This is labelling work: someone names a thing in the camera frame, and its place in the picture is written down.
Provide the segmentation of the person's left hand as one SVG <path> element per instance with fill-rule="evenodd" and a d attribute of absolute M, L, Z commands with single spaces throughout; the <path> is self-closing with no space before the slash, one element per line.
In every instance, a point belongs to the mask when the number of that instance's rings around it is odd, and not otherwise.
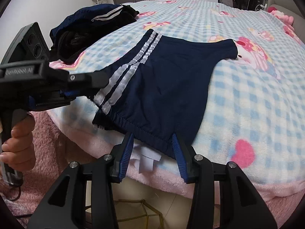
<path fill-rule="evenodd" d="M 2 145 L 1 162 L 8 164 L 16 171 L 24 172 L 33 169 L 36 162 L 33 145 L 35 118 L 28 113 L 11 130 L 11 138 Z"/>

